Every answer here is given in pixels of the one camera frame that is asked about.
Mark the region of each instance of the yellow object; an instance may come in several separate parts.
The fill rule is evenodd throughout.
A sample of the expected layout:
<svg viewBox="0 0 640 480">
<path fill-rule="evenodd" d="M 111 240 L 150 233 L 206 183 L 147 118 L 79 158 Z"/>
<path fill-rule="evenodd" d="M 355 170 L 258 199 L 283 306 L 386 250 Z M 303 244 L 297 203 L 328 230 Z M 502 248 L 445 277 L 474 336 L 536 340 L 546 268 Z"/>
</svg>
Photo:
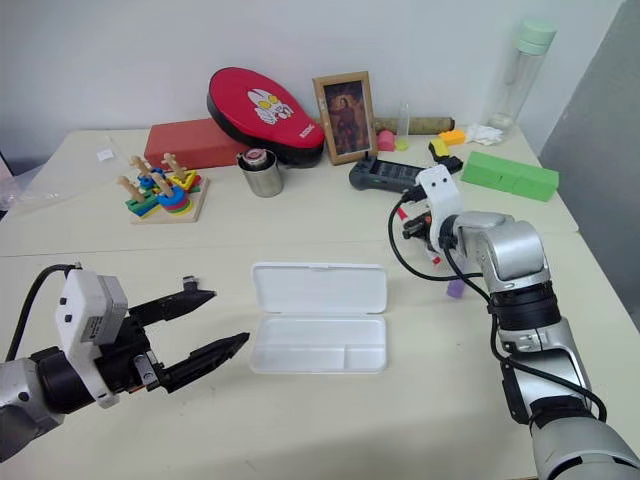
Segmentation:
<svg viewBox="0 0 640 480">
<path fill-rule="evenodd" d="M 431 150 L 431 153 L 437 158 L 449 156 L 449 149 L 447 148 L 447 144 L 441 138 L 434 138 L 433 140 L 431 140 L 431 146 L 429 147 L 429 150 Z"/>
<path fill-rule="evenodd" d="M 404 139 L 404 138 L 400 138 L 396 140 L 396 150 L 400 151 L 400 152 L 404 152 L 406 149 L 409 148 L 409 141 Z"/>
<path fill-rule="evenodd" d="M 186 177 L 184 179 L 184 182 L 180 180 L 177 175 L 170 175 L 169 180 L 171 180 L 171 183 L 173 183 L 174 185 L 177 185 L 188 192 L 189 190 L 191 190 L 193 182 L 198 176 L 198 172 L 196 170 L 187 170 L 185 175 Z"/>
<path fill-rule="evenodd" d="M 460 145 L 465 141 L 465 135 L 462 130 L 451 130 L 450 132 L 439 133 L 438 136 L 447 145 Z"/>
</svg>

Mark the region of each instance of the table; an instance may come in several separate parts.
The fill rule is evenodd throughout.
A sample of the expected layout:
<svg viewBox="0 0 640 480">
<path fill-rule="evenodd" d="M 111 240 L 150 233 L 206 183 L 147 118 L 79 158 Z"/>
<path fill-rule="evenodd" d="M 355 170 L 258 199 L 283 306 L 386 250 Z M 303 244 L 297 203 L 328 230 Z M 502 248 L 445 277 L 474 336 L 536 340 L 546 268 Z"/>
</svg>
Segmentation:
<svg viewBox="0 0 640 480">
<path fill-rule="evenodd" d="M 123 150 L 135 153 L 142 150 L 136 142 L 143 133 L 112 135 Z M 69 138 L 76 135 L 103 133 Z M 500 147 L 502 155 L 513 158 L 513 151 L 528 149 L 519 144 L 524 142 L 519 135 Z M 67 144 L 69 138 L 54 156 L 60 165 L 61 158 L 81 157 Z M 412 148 L 422 148 L 420 141 Z M 96 143 L 86 142 L 91 149 Z M 465 159 L 469 147 L 459 148 Z M 390 160 L 404 161 L 412 153 Z M 57 175 L 47 172 L 51 165 L 36 180 Z M 451 299 L 445 284 L 403 270 L 385 232 L 397 197 L 353 191 L 345 185 L 348 168 L 325 163 L 288 171 L 283 193 L 266 200 L 248 194 L 233 168 L 215 169 L 218 185 L 212 192 L 219 193 L 219 202 L 213 195 L 202 224 L 191 231 L 206 238 L 155 228 L 165 226 L 149 226 L 148 233 L 129 226 L 126 212 L 121 215 L 107 201 L 111 191 L 117 194 L 110 183 L 40 212 L 10 214 L 9 222 L 0 223 L 0 245 L 9 249 L 0 257 L 5 272 L 0 351 L 8 346 L 29 285 L 52 263 L 80 260 L 86 268 L 116 275 L 130 305 L 179 290 L 187 274 L 199 276 L 202 288 L 217 290 L 218 297 L 189 316 L 148 328 L 155 353 L 167 365 L 217 338 L 255 334 L 261 312 L 249 277 L 254 262 L 378 263 L 388 274 L 389 366 L 378 375 L 256 375 L 248 366 L 252 336 L 230 362 L 171 395 L 162 389 L 124 394 L 108 411 L 92 405 L 68 416 L 62 427 L 1 465 L 0 478 L 496 480 L 533 474 L 529 433 L 506 410 L 499 368 L 488 348 L 490 319 L 480 297 L 467 291 L 463 299 Z M 229 201 L 232 185 L 237 197 Z M 556 195 L 546 204 L 459 186 L 468 207 L 505 211 L 538 227 L 561 311 L 572 324 L 593 388 L 607 403 L 609 423 L 640 451 L 640 412 L 633 401 L 638 388 L 619 375 L 621 365 L 632 372 L 640 367 L 639 338 L 562 200 Z M 313 214 L 294 215 L 281 200 L 292 197 L 304 198 L 305 210 Z M 263 206 L 269 203 L 273 208 Z M 109 235 L 86 228 L 78 239 L 64 232 L 81 223 L 68 212 L 83 205 L 104 208 L 100 218 Z M 232 209 L 238 211 L 227 214 Z M 63 214 L 55 228 L 52 212 Z M 48 223 L 38 229 L 34 218 Z M 265 228 L 268 221 L 273 228 Z M 47 241 L 26 237 L 42 237 L 47 226 L 52 227 Z M 417 268 L 428 268 L 419 245 L 401 242 L 401 249 Z M 19 355 L 58 342 L 53 312 L 61 288 L 62 279 L 55 278 L 41 291 Z"/>
<path fill-rule="evenodd" d="M 95 185 L 84 187 L 83 195 L 35 212 L 20 215 L 11 211 L 0 228 L 0 256 L 386 238 L 386 217 L 397 195 L 355 190 L 347 177 L 353 165 L 336 167 L 326 159 L 313 169 L 285 171 L 284 191 L 269 199 L 255 196 L 236 167 L 206 170 L 211 184 L 197 223 L 180 228 L 130 225 L 129 212 L 123 205 L 128 196 L 115 184 L 116 171 L 96 158 L 96 152 L 104 148 L 106 134 L 80 131 L 67 136 L 34 180 L 32 189 L 47 193 L 69 191 L 85 181 L 82 179 L 95 179 Z M 110 131 L 108 135 L 121 156 L 129 158 L 142 154 L 148 130 Z M 408 151 L 382 152 L 381 158 L 432 165 L 431 155 L 426 154 L 427 143 L 427 137 L 412 137 Z M 473 150 L 540 165 L 520 130 L 498 147 L 452 147 L 462 160 Z M 557 194 L 543 203 L 456 181 L 468 208 L 497 210 L 528 219 L 541 232 L 578 229 Z"/>
</svg>

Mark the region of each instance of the cartoon print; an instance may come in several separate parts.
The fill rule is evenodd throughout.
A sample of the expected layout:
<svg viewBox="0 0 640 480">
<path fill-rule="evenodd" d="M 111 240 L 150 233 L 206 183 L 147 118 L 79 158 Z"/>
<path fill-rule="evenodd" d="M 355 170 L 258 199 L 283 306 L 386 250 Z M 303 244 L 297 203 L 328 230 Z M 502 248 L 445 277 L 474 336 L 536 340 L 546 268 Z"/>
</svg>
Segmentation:
<svg viewBox="0 0 640 480">
<path fill-rule="evenodd" d="M 256 106 L 254 109 L 258 117 L 269 125 L 275 125 L 278 119 L 289 118 L 293 115 L 293 109 L 286 103 L 282 103 L 278 97 L 259 88 L 247 92 L 247 96 Z"/>
</svg>

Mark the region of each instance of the framed picture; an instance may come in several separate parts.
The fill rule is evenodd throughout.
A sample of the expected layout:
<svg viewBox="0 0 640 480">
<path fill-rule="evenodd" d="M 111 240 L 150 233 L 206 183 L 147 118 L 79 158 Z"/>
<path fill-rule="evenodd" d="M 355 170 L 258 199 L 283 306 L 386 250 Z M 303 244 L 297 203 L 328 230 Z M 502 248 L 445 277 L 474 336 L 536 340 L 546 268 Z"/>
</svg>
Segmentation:
<svg viewBox="0 0 640 480">
<path fill-rule="evenodd" d="M 377 155 L 369 73 L 356 72 L 313 79 L 331 163 Z"/>
</svg>

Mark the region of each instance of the white wall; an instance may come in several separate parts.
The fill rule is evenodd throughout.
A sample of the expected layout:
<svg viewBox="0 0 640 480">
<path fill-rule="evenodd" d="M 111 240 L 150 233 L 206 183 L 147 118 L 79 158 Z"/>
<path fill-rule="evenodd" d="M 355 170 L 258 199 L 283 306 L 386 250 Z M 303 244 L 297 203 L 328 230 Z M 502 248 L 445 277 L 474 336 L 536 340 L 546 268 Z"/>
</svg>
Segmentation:
<svg viewBox="0 0 640 480">
<path fill-rule="evenodd" d="M 0 0 L 0 149 L 48 157 L 78 128 L 208 116 L 244 66 L 316 114 L 311 78 L 368 70 L 377 114 L 477 119 L 523 16 L 559 33 L 521 123 L 540 150 L 622 0 Z"/>
</svg>

